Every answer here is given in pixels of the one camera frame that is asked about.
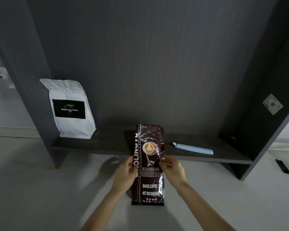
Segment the forearm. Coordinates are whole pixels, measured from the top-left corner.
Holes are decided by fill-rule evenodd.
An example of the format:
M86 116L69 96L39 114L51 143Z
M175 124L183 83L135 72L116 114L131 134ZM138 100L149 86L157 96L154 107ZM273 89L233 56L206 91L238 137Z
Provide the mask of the forearm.
M204 231L235 231L191 186L177 190Z
M82 226L80 231L103 231L106 228L120 197L121 194L112 190L109 191L99 206L94 210L94 212Z

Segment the coffee bag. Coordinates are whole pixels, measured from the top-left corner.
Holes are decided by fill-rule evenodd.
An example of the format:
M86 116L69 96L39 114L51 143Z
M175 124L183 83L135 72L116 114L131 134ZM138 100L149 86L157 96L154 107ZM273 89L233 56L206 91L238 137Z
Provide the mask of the coffee bag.
M138 173L131 186L132 205L164 205L164 178L159 166L164 154L164 129L139 124L133 158Z
M60 137L90 139L96 130L85 91L73 80L41 78L49 90L54 121Z

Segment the wooden shelf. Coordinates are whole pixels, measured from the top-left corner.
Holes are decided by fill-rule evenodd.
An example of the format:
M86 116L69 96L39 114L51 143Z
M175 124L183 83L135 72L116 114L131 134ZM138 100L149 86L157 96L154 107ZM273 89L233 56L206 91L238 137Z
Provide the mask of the wooden shelf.
M132 155L136 128L101 127L90 140L58 138L53 150L87 152L108 155ZM178 149L173 142L212 149L214 155L206 155ZM165 152L177 159L220 163L251 164L252 160L217 136L198 136L165 133Z

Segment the hand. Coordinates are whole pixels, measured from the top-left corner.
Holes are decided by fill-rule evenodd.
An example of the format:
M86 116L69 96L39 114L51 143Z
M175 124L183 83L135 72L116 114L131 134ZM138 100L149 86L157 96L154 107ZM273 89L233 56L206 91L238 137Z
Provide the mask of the hand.
M128 165L130 162L133 162L132 156L123 161L115 172L111 190L121 196L131 187L137 175L137 165L133 166L131 172L128 171L128 169L131 168L131 166Z
M164 155L164 158L165 159L163 159L159 165L166 174L170 184L176 190L180 189L182 186L188 185L185 177L185 171L181 163L172 155Z

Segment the white floor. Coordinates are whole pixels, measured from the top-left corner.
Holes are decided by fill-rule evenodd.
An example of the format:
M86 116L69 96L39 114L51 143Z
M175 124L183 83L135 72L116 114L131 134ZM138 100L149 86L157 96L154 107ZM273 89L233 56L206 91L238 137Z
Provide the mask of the white floor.
M115 156L71 153L61 169L39 139L0 137L0 230L77 230L108 192ZM240 230L289 230L289 175L266 154L245 181L218 163L183 161L190 184ZM201 230L165 181L165 206L124 195L107 230Z

